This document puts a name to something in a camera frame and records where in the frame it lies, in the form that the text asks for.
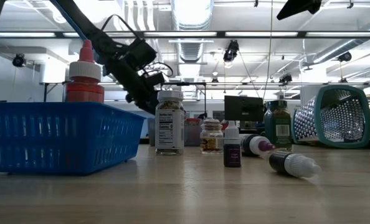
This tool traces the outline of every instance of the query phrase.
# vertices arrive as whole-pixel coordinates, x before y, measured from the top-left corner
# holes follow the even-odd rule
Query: bottle
[[[242,140],[243,156],[262,156],[274,149],[275,146],[266,137],[259,136],[258,134],[247,135]]]
[[[221,131],[220,121],[214,118],[203,120],[200,134],[200,147],[202,154],[220,154],[223,149],[224,134]]]
[[[285,100],[267,102],[267,112],[264,115],[265,137],[276,149],[292,150],[292,136],[290,134],[291,118],[287,111]]]
[[[184,94],[181,91],[159,91],[156,106],[156,154],[180,156],[184,151]]]
[[[93,50],[90,40],[84,40],[78,62],[70,63],[69,78],[66,84],[66,102],[91,101],[103,103],[105,89],[98,85],[101,79],[101,68],[93,61]]]
[[[224,166],[241,167],[241,158],[239,129],[235,125],[235,121],[229,121],[229,125],[225,129]]]
[[[313,159],[297,153],[276,151],[270,155],[269,163],[278,173],[294,177],[313,177],[321,172]]]

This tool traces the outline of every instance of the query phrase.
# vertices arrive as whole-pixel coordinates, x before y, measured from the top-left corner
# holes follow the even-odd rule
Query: blue plastic basket
[[[0,103],[0,172],[113,166],[136,156],[143,120],[100,103]]]

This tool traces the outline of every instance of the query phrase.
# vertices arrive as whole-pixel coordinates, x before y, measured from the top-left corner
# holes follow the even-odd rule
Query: security camera
[[[26,66],[26,60],[24,54],[16,54],[16,57],[12,61],[13,66],[17,68],[23,68]]]

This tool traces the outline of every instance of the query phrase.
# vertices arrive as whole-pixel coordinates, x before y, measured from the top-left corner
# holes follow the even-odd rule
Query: white container
[[[160,91],[156,107],[156,154],[178,156],[184,150],[184,95],[181,91]]]

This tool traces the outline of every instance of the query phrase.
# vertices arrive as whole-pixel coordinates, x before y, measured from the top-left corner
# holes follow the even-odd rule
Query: desk
[[[225,168],[186,148],[86,177],[0,174],[0,223],[370,223],[370,151],[295,146],[323,172],[297,179],[259,158]]]

